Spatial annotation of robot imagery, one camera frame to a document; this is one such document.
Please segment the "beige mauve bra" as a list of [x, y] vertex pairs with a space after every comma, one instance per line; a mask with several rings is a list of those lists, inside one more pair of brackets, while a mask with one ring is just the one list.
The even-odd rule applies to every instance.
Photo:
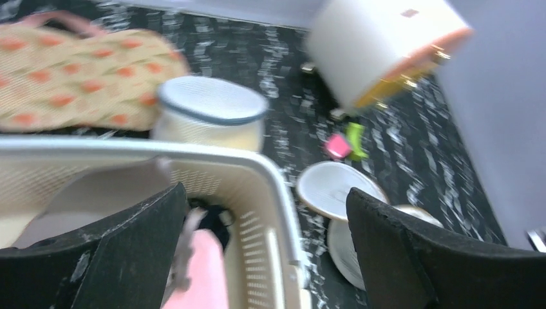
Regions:
[[[26, 248], [126, 210], [174, 186], [170, 174], [171, 161], [160, 157], [81, 171], [60, 189], [40, 214], [33, 217], [10, 246], [1, 245], [1, 250]], [[22, 209], [21, 206], [14, 211], [1, 208], [1, 220], [20, 216]], [[204, 214], [203, 209], [194, 210], [188, 204], [164, 296], [169, 296], [176, 288], [182, 291], [189, 288], [189, 260], [194, 253], [191, 242]]]

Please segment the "beige-trimmed white mesh laundry bag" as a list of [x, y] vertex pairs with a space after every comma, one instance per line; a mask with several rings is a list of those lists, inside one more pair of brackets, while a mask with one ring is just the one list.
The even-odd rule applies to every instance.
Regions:
[[299, 199], [314, 212], [330, 219], [326, 244], [338, 271], [354, 287], [366, 290], [346, 214], [346, 198], [353, 187], [389, 203], [376, 182], [340, 162], [313, 164], [303, 170], [296, 182]]

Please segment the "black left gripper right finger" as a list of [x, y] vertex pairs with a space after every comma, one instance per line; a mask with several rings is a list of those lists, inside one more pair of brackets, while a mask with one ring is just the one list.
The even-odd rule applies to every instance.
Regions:
[[358, 188], [348, 225], [370, 308], [544, 308], [545, 254], [430, 224]]

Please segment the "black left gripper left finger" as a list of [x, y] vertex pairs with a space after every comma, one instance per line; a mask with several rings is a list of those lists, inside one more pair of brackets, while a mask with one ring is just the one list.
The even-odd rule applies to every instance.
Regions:
[[2, 308], [160, 308], [188, 202], [178, 183], [26, 248], [1, 250]]

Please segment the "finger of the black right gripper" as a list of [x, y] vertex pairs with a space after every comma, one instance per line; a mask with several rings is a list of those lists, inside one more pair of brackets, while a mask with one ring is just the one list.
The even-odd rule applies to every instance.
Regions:
[[533, 249], [538, 252], [546, 253], [545, 230], [532, 229], [527, 231], [527, 237]]

